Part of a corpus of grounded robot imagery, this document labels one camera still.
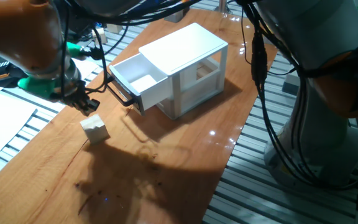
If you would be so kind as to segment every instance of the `black cable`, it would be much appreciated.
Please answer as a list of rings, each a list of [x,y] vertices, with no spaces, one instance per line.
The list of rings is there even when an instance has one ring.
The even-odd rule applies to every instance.
[[[248,60],[247,60],[247,46],[246,46],[246,37],[244,35],[244,25],[243,25],[243,18],[244,18],[244,10],[242,10],[241,12],[241,31],[242,31],[242,42],[244,43],[244,58],[246,59],[246,62],[248,64],[251,64]]]
[[[293,64],[294,69],[301,69],[301,67],[297,64],[297,62],[295,61],[295,59],[292,58],[290,51],[285,47],[285,45],[278,40],[273,34],[271,34],[271,32],[269,31],[269,29],[267,28],[267,26],[264,24],[262,18],[260,17],[259,13],[257,12],[256,8],[253,6],[247,6],[247,7],[243,7],[243,11],[245,11],[247,13],[248,18],[250,19],[250,21],[253,23],[254,27],[255,27],[255,33],[263,33],[264,36],[266,36],[266,38],[268,38],[272,43],[274,43],[277,48],[282,52],[282,54],[290,61],[291,64]],[[260,28],[259,23],[262,23],[262,26],[264,27],[265,30]],[[306,170],[310,173],[309,175],[301,168],[299,170],[298,166],[296,166],[294,164],[294,162],[292,161],[292,159],[289,157],[289,155],[287,154],[287,152],[283,149],[281,142],[279,141],[277,135],[275,134],[275,131],[270,123],[270,119],[269,116],[267,114],[267,109],[265,106],[265,97],[264,97],[264,86],[263,83],[259,83],[259,81],[257,81],[258,79],[254,79],[255,80],[255,84],[257,86],[257,90],[258,90],[258,94],[260,96],[261,102],[262,102],[262,111],[264,114],[264,121],[265,121],[265,125],[267,127],[267,131],[270,137],[270,140],[272,142],[272,145],[274,147],[274,149],[277,151],[278,156],[280,157],[281,161],[283,162],[283,165],[287,168],[287,170],[289,171],[289,173],[291,173],[292,176],[294,176],[295,179],[299,180],[300,182],[312,186],[312,187],[319,187],[322,189],[331,189],[331,190],[347,190],[353,187],[356,187],[358,185],[358,181],[355,181],[354,183],[351,183],[349,185],[346,186],[332,186],[332,185],[328,185],[325,183],[322,183],[322,181],[320,181],[317,177],[314,176],[313,172],[310,170],[310,168],[308,167],[308,164],[306,163],[305,159],[303,159],[302,163],[304,163]],[[305,82],[303,83],[303,90],[302,91],[306,91],[305,90]],[[303,116],[305,115],[305,108],[306,108],[306,93],[305,92],[301,92],[300,94],[300,107],[301,107],[301,111],[298,110],[299,113],[301,113],[300,115],[300,122],[298,123],[298,125],[300,126],[302,121],[303,121]],[[301,134],[301,126],[298,128],[298,145],[300,146],[300,134]],[[285,159],[283,158],[282,154],[287,158],[287,161],[292,165],[292,167],[297,171],[298,174],[300,174],[302,176],[298,177],[288,166],[287,162],[285,161]]]
[[[78,39],[78,41],[86,42],[89,41],[90,39],[92,39],[91,34],[84,34]]]
[[[290,74],[290,73],[293,73],[295,70],[296,70],[296,68],[293,68],[293,69],[289,70],[288,72],[282,73],[282,74],[280,74],[280,73],[274,73],[274,72],[271,72],[271,71],[269,71],[269,73],[270,73],[270,74],[273,74],[273,75],[288,75],[288,74]]]
[[[108,53],[110,53],[112,50],[114,50],[114,49],[119,45],[119,43],[123,40],[123,38],[124,38],[125,35],[127,34],[128,27],[129,27],[129,26],[126,26],[126,27],[125,27],[124,33],[121,35],[120,39],[119,39],[108,51],[106,51],[106,52],[104,53],[105,55],[107,55]]]
[[[92,29],[96,35],[96,39],[99,42],[99,46],[100,46],[99,50],[102,51],[102,53],[103,53],[103,45],[102,45],[102,40],[100,38],[99,32],[95,26],[93,26]],[[88,90],[88,92],[86,94],[90,94],[90,93],[94,93],[94,92],[104,93],[106,91],[106,87],[107,87],[106,85],[107,85],[107,81],[108,81],[107,65],[106,65],[106,59],[104,58],[104,53],[101,54],[101,56],[102,56],[101,60],[102,60],[102,64],[103,64],[103,82],[96,89],[85,88],[85,90]]]
[[[147,16],[148,18],[146,18],[146,19],[142,19],[142,18],[144,16],[146,16],[147,14],[149,14],[149,13],[147,13],[148,9],[143,9],[141,11],[136,11],[136,12],[130,11],[130,12],[121,14],[119,16],[106,17],[106,16],[99,16],[99,15],[90,13],[85,8],[78,5],[74,0],[65,0],[65,1],[70,3],[72,10],[76,13],[76,15],[78,17],[91,19],[94,21],[102,22],[102,23],[120,25],[120,26],[137,26],[137,25],[146,24],[146,23],[153,22],[153,21],[162,19],[164,17],[167,17],[167,16],[169,16],[175,12],[178,12],[192,4],[198,3],[201,0],[191,0],[188,2],[181,3],[181,4],[177,4],[179,2],[179,0],[175,0],[173,2],[170,2],[170,1],[163,2],[163,3],[159,4],[158,6],[153,7],[153,11],[150,10],[150,12],[160,11],[164,8],[165,8],[165,10],[160,13]]]
[[[302,106],[302,94],[303,94],[303,89],[301,88],[301,86],[299,87],[299,91],[298,91],[298,95],[300,96],[299,99],[298,99],[298,105],[296,107],[296,111],[295,111],[295,114],[294,114],[294,118],[293,118],[293,124],[292,124],[292,129],[291,129],[291,149],[295,149],[295,145],[294,145],[294,136],[295,136],[295,127],[296,127],[296,122],[298,121],[298,115],[299,115],[299,112],[301,110],[301,106]]]
[[[70,10],[66,4],[66,27],[65,27],[65,35],[63,39],[62,46],[62,72],[60,74],[60,94],[62,95],[62,101],[65,99],[65,62],[66,62],[66,48],[67,48],[67,37],[68,37],[68,20],[70,18]]]

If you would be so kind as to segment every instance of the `scratch on table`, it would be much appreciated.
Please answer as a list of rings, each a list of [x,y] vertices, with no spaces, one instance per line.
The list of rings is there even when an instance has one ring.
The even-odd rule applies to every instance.
[[[89,200],[91,200],[92,197],[93,197],[93,195],[90,195],[89,197],[86,198],[84,204],[81,205],[81,207],[78,211],[78,215],[80,215],[80,213],[82,212],[82,209],[84,209],[85,205],[89,202]]]
[[[133,108],[133,106],[131,106],[131,108],[127,109],[127,114],[125,114],[125,117],[129,115],[129,113],[131,112],[132,108]]]
[[[63,173],[61,174],[59,180],[62,179],[62,177],[65,175],[67,169],[69,168],[69,166],[71,165],[71,163],[74,161],[75,157],[78,155],[78,153],[80,153],[81,149],[84,147],[84,145],[86,144],[86,142],[88,142],[89,139],[87,139],[83,144],[82,146],[80,147],[80,149],[75,153],[75,155],[73,156],[73,158],[71,159],[71,161],[68,163],[66,169],[63,171]],[[57,186],[59,184],[59,181],[56,183],[56,185],[54,186],[54,188],[52,189],[51,193],[48,194],[48,197],[45,198],[45,200],[43,201],[43,203],[40,203],[40,205],[38,206],[38,208],[36,209],[37,211],[40,211],[38,212],[38,214],[36,214],[36,216],[32,219],[32,222],[35,222],[36,219],[38,219],[38,217],[41,215],[43,209],[44,209],[44,206],[46,206],[47,202],[49,201],[50,197],[53,195],[53,193],[55,192]]]

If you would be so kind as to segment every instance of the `white box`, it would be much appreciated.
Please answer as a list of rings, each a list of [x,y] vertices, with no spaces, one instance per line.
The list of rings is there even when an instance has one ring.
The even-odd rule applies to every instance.
[[[157,105],[176,119],[223,91],[227,43],[194,23],[139,48],[114,66],[113,83],[134,108]],[[220,52],[221,61],[211,58]]]

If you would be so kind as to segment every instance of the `cable connector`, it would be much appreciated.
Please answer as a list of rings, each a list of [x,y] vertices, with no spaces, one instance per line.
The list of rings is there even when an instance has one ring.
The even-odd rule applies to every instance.
[[[254,2],[260,1],[260,0],[234,0],[239,6],[245,6],[248,4],[252,4]]]
[[[104,52],[96,47],[91,47],[90,52],[83,52],[86,56],[93,58],[93,60],[101,60],[103,58]]]
[[[256,85],[265,83],[267,78],[267,53],[264,38],[260,32],[256,32],[252,40],[251,74]]]

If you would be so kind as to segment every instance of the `cable bundle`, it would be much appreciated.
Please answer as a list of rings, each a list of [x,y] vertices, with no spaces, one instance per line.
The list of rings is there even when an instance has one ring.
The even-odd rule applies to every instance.
[[[288,73],[297,70],[298,74],[302,74],[305,70],[292,57],[291,52],[287,49],[287,47],[283,44],[283,42],[279,40],[274,34],[271,33],[266,23],[260,16],[258,10],[253,5],[253,2],[255,1],[236,0],[236,3],[242,6],[242,18],[244,17],[244,13],[246,13],[248,19],[254,25],[254,29],[255,29],[254,39],[252,41],[251,63],[247,60],[246,52],[245,52],[245,60],[247,63],[251,64],[252,79],[255,81],[257,91],[260,97],[260,101],[262,103],[262,111],[263,111],[264,122],[267,128],[267,132],[274,149],[276,150],[278,156],[280,157],[280,160],[282,161],[283,165],[287,168],[289,173],[291,173],[291,175],[294,176],[296,180],[299,180],[300,182],[306,185],[321,188],[321,189],[329,189],[329,190],[347,190],[354,187],[358,187],[358,180],[346,186],[331,185],[328,184],[327,182],[322,181],[311,171],[308,163],[305,160],[305,157],[303,156],[300,138],[301,138],[301,130],[302,130],[301,127],[303,124],[303,118],[305,116],[306,103],[307,103],[306,79],[305,76],[303,75],[300,75],[301,85],[298,93],[298,97],[300,100],[299,100],[299,105],[295,111],[295,117],[294,117],[295,122],[291,130],[291,150],[295,150],[296,147],[298,148],[300,159],[304,166],[298,166],[297,164],[295,164],[293,162],[293,159],[288,155],[287,151],[283,148],[279,138],[277,137],[272,127],[265,104],[264,84],[268,71],[267,71],[267,55],[264,46],[263,35],[269,41],[271,41],[271,43],[273,43],[279,49],[279,51],[281,51],[283,56],[294,66],[294,69],[290,70]],[[241,27],[242,36],[243,36],[244,47],[245,47],[244,28],[243,28],[242,20],[241,20],[241,26],[242,26]],[[296,142],[294,140],[295,130],[297,130]]]
[[[191,1],[185,2],[182,0],[173,0],[173,1],[166,0],[166,1],[160,1],[158,4],[151,5],[150,7],[141,7],[141,9],[139,9],[139,7],[142,6],[142,4],[143,4],[142,3],[135,8],[132,8],[125,13],[122,13],[119,16],[106,17],[106,16],[99,16],[99,15],[93,14],[92,12],[87,11],[85,8],[78,5],[74,0],[66,0],[66,2],[63,3],[67,10],[66,32],[65,32],[65,36],[64,36],[63,49],[66,49],[66,45],[67,45],[66,33],[67,33],[67,28],[68,28],[68,18],[70,15],[69,8],[71,8],[72,11],[78,17],[91,19],[96,22],[115,24],[115,25],[119,25],[119,26],[126,26],[121,38],[107,52],[103,52],[103,45],[101,43],[100,35],[99,35],[98,31],[96,30],[95,26],[93,27],[93,30],[96,34],[96,38],[99,42],[99,48],[95,47],[95,48],[91,49],[91,52],[93,55],[97,55],[97,58],[96,58],[97,60],[102,60],[103,82],[99,87],[97,87],[95,89],[85,88],[86,94],[95,93],[95,92],[104,93],[106,91],[106,89],[108,88],[108,83],[113,81],[114,77],[112,77],[112,76],[109,77],[109,75],[108,75],[106,59],[104,56],[106,54],[110,53],[112,50],[114,50],[119,45],[119,43],[123,40],[124,36],[126,35],[129,26],[138,26],[141,24],[146,24],[149,22],[156,21],[158,19],[162,19],[162,18],[167,17],[173,13],[176,13],[182,9],[185,9],[185,8],[189,7],[190,5],[197,3],[199,1],[200,0],[191,0]],[[65,51],[63,51],[62,56],[63,56],[62,74],[61,74],[60,78],[61,78],[61,83],[62,83],[62,88],[61,88],[62,99],[64,100],[64,82],[65,82],[64,81],[64,68],[65,68],[64,57],[65,57]]]

